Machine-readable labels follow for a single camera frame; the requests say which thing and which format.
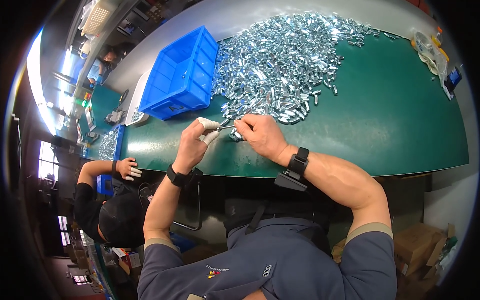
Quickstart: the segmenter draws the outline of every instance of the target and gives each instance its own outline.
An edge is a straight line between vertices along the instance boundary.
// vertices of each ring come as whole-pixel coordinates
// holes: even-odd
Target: green work table
[[[468,164],[458,103],[448,100],[437,76],[432,80],[408,40],[370,35],[362,48],[342,41],[336,49],[345,56],[335,81],[338,95],[323,84],[317,86],[322,90],[319,104],[315,107],[310,100],[305,121],[279,125],[288,143],[341,157],[372,176]],[[181,131],[197,117],[222,121],[224,102],[216,96],[206,109],[167,121],[149,117],[128,126],[121,158],[132,156],[140,168],[166,170],[177,154]],[[220,133],[197,166],[204,174],[275,177],[284,170],[256,154],[247,142],[234,142],[228,133]]]

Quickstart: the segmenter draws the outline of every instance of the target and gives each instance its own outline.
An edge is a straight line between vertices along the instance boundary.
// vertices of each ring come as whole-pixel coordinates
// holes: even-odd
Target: forearm
[[[102,174],[111,173],[112,165],[113,162],[111,160],[94,160],[85,163],[80,170],[77,184],[84,182],[93,187],[94,178]]]
[[[144,222],[145,240],[161,238],[169,240],[169,229],[173,223],[180,196],[180,187],[173,185],[165,176],[150,202]]]
[[[287,146],[277,163],[286,167],[297,151],[297,147]],[[390,213],[382,186],[355,164],[335,156],[310,152],[303,176],[334,201],[352,209],[354,220],[350,232],[371,222],[390,227]]]

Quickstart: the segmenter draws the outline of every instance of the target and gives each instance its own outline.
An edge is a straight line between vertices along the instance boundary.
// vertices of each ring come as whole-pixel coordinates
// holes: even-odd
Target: gray polo shirt
[[[394,299],[391,230],[366,224],[347,238],[337,265],[298,231],[317,226],[299,218],[262,220],[257,230],[229,233],[228,251],[184,265],[162,239],[145,243],[139,299],[243,299],[261,290],[274,299]]]

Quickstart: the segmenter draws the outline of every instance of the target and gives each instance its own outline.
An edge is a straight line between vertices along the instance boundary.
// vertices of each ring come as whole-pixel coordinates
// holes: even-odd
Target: wristwatch
[[[192,172],[188,173],[187,175],[182,174],[182,173],[175,173],[175,171],[172,168],[172,164],[170,164],[167,168],[167,176],[168,179],[173,183],[173,185],[176,185],[178,187],[184,187],[186,186],[191,179],[191,174]]]

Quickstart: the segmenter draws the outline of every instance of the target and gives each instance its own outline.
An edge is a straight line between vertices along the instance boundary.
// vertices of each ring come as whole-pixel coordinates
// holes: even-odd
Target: white plastic tray
[[[144,114],[137,121],[132,121],[135,108],[140,105],[140,100],[142,100],[142,95],[144,94],[144,89],[145,89],[145,86],[147,85],[147,79],[148,79],[148,76],[150,75],[150,71],[151,69],[145,72],[138,80],[137,86],[135,87],[135,91],[133,92],[132,100],[130,101],[130,106],[128,107],[127,118],[125,119],[125,126],[140,123],[148,119],[148,115]]]

